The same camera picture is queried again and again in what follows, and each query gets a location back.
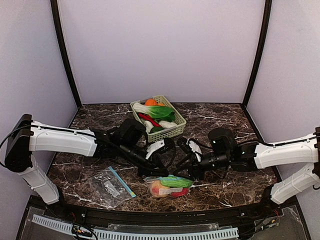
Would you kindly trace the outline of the yellow peach toy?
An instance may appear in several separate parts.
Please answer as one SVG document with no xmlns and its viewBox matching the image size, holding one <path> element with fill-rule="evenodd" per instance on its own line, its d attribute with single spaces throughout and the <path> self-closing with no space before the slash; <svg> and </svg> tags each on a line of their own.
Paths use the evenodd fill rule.
<svg viewBox="0 0 320 240">
<path fill-rule="evenodd" d="M 168 189 L 168 187 L 162 185 L 160 180 L 153 181 L 149 186 L 150 194 L 156 198 L 165 198 L 167 194 L 164 194 L 164 192 L 160 194 L 160 190 L 166 190 L 166 189 Z"/>
</svg>

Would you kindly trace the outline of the clear zip bag blue zipper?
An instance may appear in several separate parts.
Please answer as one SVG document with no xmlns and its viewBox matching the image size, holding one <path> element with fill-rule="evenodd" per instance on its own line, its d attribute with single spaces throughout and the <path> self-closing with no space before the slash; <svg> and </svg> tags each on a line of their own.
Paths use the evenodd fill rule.
<svg viewBox="0 0 320 240">
<path fill-rule="evenodd" d="M 143 179 L 148 184 L 149 193 L 155 198 L 182 197 L 187 195 L 193 181 L 174 175 L 153 176 Z"/>
</svg>

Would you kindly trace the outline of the red toy apple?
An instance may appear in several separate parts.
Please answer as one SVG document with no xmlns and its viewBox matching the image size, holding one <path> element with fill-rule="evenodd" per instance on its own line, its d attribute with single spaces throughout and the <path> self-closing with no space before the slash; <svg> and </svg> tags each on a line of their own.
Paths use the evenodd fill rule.
<svg viewBox="0 0 320 240">
<path fill-rule="evenodd" d="M 177 197 L 182 197 L 182 196 L 187 195 L 188 192 L 189 192 L 189 188 L 183 188 L 182 191 L 180 191 L 180 192 L 173 192 L 173 193 L 171 193 L 171 196 L 172 196 L 172 197 L 175 197 L 175 198 L 177 198 Z"/>
</svg>

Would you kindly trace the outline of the beige perforated plastic basket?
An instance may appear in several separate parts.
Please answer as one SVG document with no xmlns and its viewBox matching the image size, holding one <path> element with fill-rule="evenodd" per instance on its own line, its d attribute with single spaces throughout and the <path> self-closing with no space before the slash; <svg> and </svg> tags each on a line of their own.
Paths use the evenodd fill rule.
<svg viewBox="0 0 320 240">
<path fill-rule="evenodd" d="M 185 126 L 187 124 L 187 121 L 182 117 L 182 115 L 178 112 L 178 110 L 176 110 L 176 108 L 167 100 L 167 98 L 163 95 L 157 95 L 157 96 L 153 96 L 150 99 L 155 99 L 158 103 L 163 103 L 166 107 L 170 107 L 174 110 L 175 113 L 175 120 L 172 121 L 174 123 L 177 124 L 176 127 L 172 127 L 172 128 L 163 128 L 163 130 L 155 132 L 155 133 L 150 133 L 151 128 L 153 128 L 154 126 L 152 125 L 151 122 L 141 119 L 138 116 L 138 112 L 136 112 L 133 109 L 133 104 L 134 103 L 140 103 L 142 105 L 145 105 L 146 100 L 136 100 L 134 102 L 130 103 L 130 106 L 132 108 L 132 113 L 134 118 L 140 122 L 145 128 L 146 128 L 146 133 L 147 133 L 147 139 L 149 142 L 155 142 L 158 140 L 161 140 L 163 138 L 172 138 L 175 137 L 177 135 L 180 135 L 184 132 Z M 160 119 L 154 119 L 157 123 L 159 123 L 159 121 L 163 121 Z"/>
</svg>

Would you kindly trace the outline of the spare clear zip bag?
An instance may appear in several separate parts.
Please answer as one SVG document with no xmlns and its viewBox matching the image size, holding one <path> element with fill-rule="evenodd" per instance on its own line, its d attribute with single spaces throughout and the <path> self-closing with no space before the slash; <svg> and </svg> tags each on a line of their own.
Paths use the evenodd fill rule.
<svg viewBox="0 0 320 240">
<path fill-rule="evenodd" d="M 88 182 L 96 198 L 95 203 L 107 210 L 113 210 L 137 196 L 111 166 L 91 176 Z"/>
</svg>

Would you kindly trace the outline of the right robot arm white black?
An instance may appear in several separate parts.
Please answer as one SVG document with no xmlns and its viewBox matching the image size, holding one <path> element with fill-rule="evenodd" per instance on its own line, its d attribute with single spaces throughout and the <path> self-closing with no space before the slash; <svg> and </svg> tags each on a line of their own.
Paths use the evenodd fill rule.
<svg viewBox="0 0 320 240">
<path fill-rule="evenodd" d="M 231 168 L 238 172 L 253 172 L 268 167 L 305 163 L 292 176 L 268 186 L 260 201 L 263 207 L 274 207 L 320 182 L 320 129 L 301 138 L 285 142 L 266 143 L 247 140 L 237 143 L 230 129 L 215 128 L 208 133 L 212 152 L 202 154 L 200 143 L 181 137 L 177 144 L 186 156 L 176 165 L 175 175 L 187 172 L 187 178 L 203 180 L 205 172 Z"/>
</svg>

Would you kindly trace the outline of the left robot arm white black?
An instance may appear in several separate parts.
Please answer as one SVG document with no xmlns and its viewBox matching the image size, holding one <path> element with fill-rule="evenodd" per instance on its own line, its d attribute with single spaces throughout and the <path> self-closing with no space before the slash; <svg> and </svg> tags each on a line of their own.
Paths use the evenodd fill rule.
<svg viewBox="0 0 320 240">
<path fill-rule="evenodd" d="M 36 162 L 32 156 L 34 152 L 69 153 L 100 159 L 123 156 L 145 176 L 167 176 L 168 167 L 156 154 L 175 151 L 175 143 L 164 138 L 148 147 L 139 147 L 137 143 L 146 136 L 146 130 L 142 123 L 130 118 L 118 127 L 102 131 L 51 126 L 24 114 L 2 141 L 6 144 L 6 152 L 1 166 L 21 176 L 45 204 L 60 204 L 64 200 L 63 193 Z"/>
</svg>

